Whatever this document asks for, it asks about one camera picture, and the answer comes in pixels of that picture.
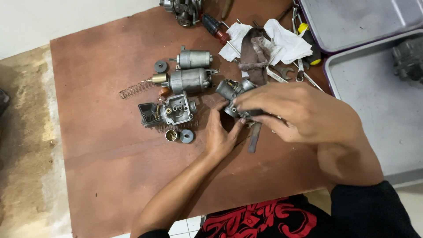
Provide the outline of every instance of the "hand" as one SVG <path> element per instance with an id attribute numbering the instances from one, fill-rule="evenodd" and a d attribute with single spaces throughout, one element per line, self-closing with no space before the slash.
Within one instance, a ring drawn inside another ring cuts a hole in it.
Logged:
<path id="1" fill-rule="evenodd" d="M 344 142 L 364 135 L 354 109 L 306 83 L 269 83 L 240 95 L 233 102 L 239 111 L 262 109 L 273 114 L 253 119 L 271 128 L 286 142 Z"/>
<path id="2" fill-rule="evenodd" d="M 219 159 L 226 157 L 235 146 L 238 134 L 245 123 L 245 119 L 238 120 L 228 133 L 220 122 L 220 110 L 228 105 L 228 101 L 224 100 L 218 102 L 211 110 L 209 115 L 209 122 L 206 126 L 207 142 L 206 152 Z"/>

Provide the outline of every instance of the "red pattern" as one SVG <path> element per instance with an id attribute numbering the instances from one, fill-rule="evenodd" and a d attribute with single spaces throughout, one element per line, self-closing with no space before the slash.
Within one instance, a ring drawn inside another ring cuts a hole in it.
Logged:
<path id="1" fill-rule="evenodd" d="M 288 238 L 306 237 L 316 226 L 317 218 L 307 211 L 295 208 L 292 204 L 281 202 L 287 199 L 260 202 L 237 208 L 222 216 L 210 217 L 201 229 L 205 232 L 215 229 L 208 238 L 213 238 L 217 234 L 219 234 L 219 238 L 256 238 L 259 232 L 272 227 L 277 220 L 278 224 L 276 225 L 280 233 Z M 288 218 L 290 213 L 300 213 L 304 217 L 302 224 L 294 231 L 291 231 L 289 226 L 283 222 L 283 219 Z"/>

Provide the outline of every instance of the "white wall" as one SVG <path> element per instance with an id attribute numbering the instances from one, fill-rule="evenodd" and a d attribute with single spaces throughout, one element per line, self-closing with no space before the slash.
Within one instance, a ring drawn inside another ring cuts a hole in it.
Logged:
<path id="1" fill-rule="evenodd" d="M 158 5 L 159 0 L 0 0 L 0 59 Z"/>

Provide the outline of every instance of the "black shirt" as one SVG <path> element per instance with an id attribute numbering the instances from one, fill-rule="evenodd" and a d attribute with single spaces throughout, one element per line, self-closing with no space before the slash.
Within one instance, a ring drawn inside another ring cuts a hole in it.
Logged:
<path id="1" fill-rule="evenodd" d="M 332 216 L 303 195 L 229 209 L 207 216 L 195 238 L 419 238 L 393 187 L 337 185 Z M 154 230 L 139 238 L 169 238 Z"/>

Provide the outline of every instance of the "workbench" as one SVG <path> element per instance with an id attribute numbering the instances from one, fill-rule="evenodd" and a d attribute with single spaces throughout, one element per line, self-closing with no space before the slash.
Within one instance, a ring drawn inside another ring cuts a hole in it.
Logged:
<path id="1" fill-rule="evenodd" d="M 236 1 L 226 23 L 263 25 L 289 0 Z M 208 2 L 205 12 L 220 19 L 224 1 Z M 291 16 L 281 22 L 290 29 Z M 201 25 L 184 29 L 156 7 L 51 41 L 74 237 L 103 238 L 130 232 L 134 213 L 190 164 L 205 147 L 210 107 L 222 99 L 213 89 L 190 97 L 200 126 L 191 144 L 168 142 L 141 125 L 137 105 L 155 102 L 159 87 L 123 100 L 118 92 L 151 77 L 154 63 L 174 58 L 181 45 L 210 50 L 213 76 L 241 79 L 235 63 L 222 59 L 222 45 Z M 171 71 L 175 64 L 170 62 Z M 329 93 L 321 66 L 307 74 Z M 262 127 L 255 154 L 247 153 L 244 130 L 233 152 L 205 179 L 182 218 L 322 188 L 315 145 L 285 143 Z"/>

